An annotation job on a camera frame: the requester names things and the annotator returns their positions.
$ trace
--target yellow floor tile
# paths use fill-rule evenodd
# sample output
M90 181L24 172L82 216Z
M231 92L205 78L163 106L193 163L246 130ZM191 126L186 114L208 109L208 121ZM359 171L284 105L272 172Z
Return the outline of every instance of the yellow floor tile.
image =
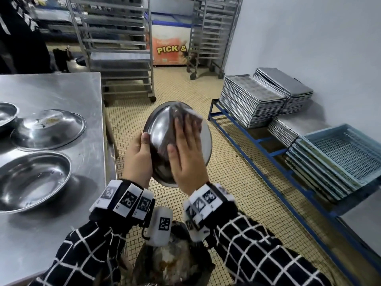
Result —
M120 151L120 157L117 160L119 175L123 168L124 152L130 139L137 132L142 131L148 116L158 105L166 101L179 100L192 106L206 118L211 99L219 97L223 83L211 74L205 74L197 80L190 80L184 67L155 68L154 79L157 97L154 104L148 98L123 99L119 97L112 106L107 108ZM219 119L219 123L290 203L306 217L316 232L331 241L327 234L331 231L329 225L274 165L227 119ZM213 124L209 123L209 127L213 138L213 152L208 164L211 181L223 184L236 197L241 210L267 226L288 248L312 261L335 285L348 285L347 280L328 256L224 135ZM186 196L179 189L162 186L152 179L150 190L155 193L158 206L171 207L174 211L174 219L182 219L182 201ZM140 229L134 228L128 234L127 248L132 263L135 262L142 245ZM216 269L209 285L228 285L232 281L220 258L214 251L212 257Z

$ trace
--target stainless steel bowl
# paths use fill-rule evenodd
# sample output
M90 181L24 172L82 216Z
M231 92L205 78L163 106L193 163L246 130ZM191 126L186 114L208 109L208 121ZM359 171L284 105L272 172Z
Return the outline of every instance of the stainless steel bowl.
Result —
M15 120L19 113L17 106L8 103L0 102L0 131L8 128L8 125Z
M78 138L86 128L85 119L66 110L51 109L22 119L12 131L11 142L21 150L59 148Z
M29 210L57 194L71 175L70 159L55 151L39 151L0 167L0 213Z
M153 178L160 184L168 187L177 187L176 182L173 179L171 166L169 162L165 161L158 153L157 150L163 142L164 135L169 126L169 106L177 103L178 101L169 101L159 105L148 117L148 120L144 126L144 132L148 132L151 135L151 156L153 166ZM183 103L189 109L192 109L189 105ZM203 120L202 130L200 134L202 144L202 155L207 165L212 155L212 135L208 126L208 122Z

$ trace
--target finger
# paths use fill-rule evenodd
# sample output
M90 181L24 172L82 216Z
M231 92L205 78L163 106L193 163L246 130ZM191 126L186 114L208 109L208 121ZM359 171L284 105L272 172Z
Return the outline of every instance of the finger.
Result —
M140 142L141 142L140 151L145 151L150 153L149 140L150 140L150 135L147 132L144 132L140 139Z
M196 148L196 140L194 139L192 121L189 114L185 116L185 136L187 138L187 143L190 149Z
M182 158L183 155L189 152L189 147L187 144L187 139L185 137L183 128L180 125L180 121L177 117L174 119L174 128L176 130L177 148L179 149L180 158Z
M172 175L176 180L176 177L181 173L180 158L176 147L173 144L167 146L169 163L171 165Z
M130 150L132 153L136 154L140 151L140 139L141 139L142 133L138 133L135 135L135 137L131 140Z
M200 126L197 124L197 121L193 121L193 135L196 142L196 148L198 151L201 151L201 138L200 138Z

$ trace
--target metal rack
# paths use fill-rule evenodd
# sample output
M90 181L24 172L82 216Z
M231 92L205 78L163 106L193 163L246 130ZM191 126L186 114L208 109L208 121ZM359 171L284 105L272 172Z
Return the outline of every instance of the metal rack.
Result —
M155 102L150 0L66 3L86 66L101 73L104 94L147 94Z
M219 109L219 112L212 112L213 108ZM231 138L231 136L222 128L222 126L217 122L215 117L225 116L227 117L260 151L263 153L274 165L275 167L287 178L287 180L299 191L302 195L330 222L330 224L340 233L349 244L356 249L375 269L381 274L381 263L378 257L374 253L370 252L365 248L361 242L356 239L351 232L337 219L340 212L345 212L349 208L353 207L353 201L348 201L346 204L341 204L330 211L321 205L314 191L311 189L306 189L303 187L295 178L294 171L284 168L275 157L284 154L287 149L280 149L274 152L268 152L263 144L269 142L273 139L272 137L265 137L255 139L248 131L243 128L236 119L219 103L219 99L213 99L210 105L208 120L212 121L214 125L226 136L226 138L231 142L231 144L240 152L240 154L245 158L245 160L251 165L251 167L258 173L258 175L264 180L264 182L269 186L269 188L277 195L277 197L282 201L282 203L288 208L288 210L295 216L295 218L301 223L301 225L308 231L308 233L314 238L314 240L320 245L320 247L326 252L330 259L336 264L340 271L349 279L353 285L360 285L358 279L350 273L348 269L342 264L342 262L337 258L337 256L331 251L331 249L321 240L321 238L316 234L314 230L308 225L305 219L298 213L298 211L287 201L284 195L270 182L269 178L262 173L262 171L255 165L255 163L248 157L240 146ZM364 192L362 197L357 197L359 199L364 199L375 191L374 185L369 185Z
M210 71L219 69L218 78L224 78L241 4L242 0L194 0L187 56L187 72L194 70L191 80L196 79L202 59L207 60Z

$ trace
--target blue metal shelf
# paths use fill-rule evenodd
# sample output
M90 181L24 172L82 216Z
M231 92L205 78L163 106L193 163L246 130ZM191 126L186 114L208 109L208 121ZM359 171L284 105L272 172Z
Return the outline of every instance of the blue metal shelf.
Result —
M307 222L302 216L295 210L295 208L285 199L281 192L269 181L269 179L260 171L260 169L254 164L254 162L242 151L240 146L229 136L229 134L218 124L214 119L216 116L225 115L274 165L275 167L288 179L288 181L297 188L306 199L312 203L312 205L331 223L331 225L343 235L346 240L357 250L360 254L381 274L381 265L379 261L375 260L374 257L369 253L363 245L359 243L347 230L346 228L337 221L335 211L327 211L316 199L315 192L312 190L305 190L294 178L294 172L289 169L285 169L281 164L275 160L275 156L283 154L287 149L281 149L274 151L272 153L267 152L266 149L261 145L261 143L274 139L273 137L254 139L245 128L243 128L238 122L232 117L228 111L218 103L218 99L213 99L209 109L208 120L212 121L217 128L226 136L226 138L232 143L232 145L240 152L240 154L246 159L246 161L254 168L254 170L259 174L259 176L264 180L264 182L269 186L269 188L278 196L278 198L283 202L283 204L288 208L288 210L296 217L296 219L304 226L307 232L314 238L314 240L320 245L320 247L327 253L330 259L336 264L336 266L342 271L342 273L349 279L353 285L360 285L357 278L351 274L348 269L340 262L334 253L327 247L327 245L319 238L314 230L308 226ZM213 107L216 107L220 112L213 112Z

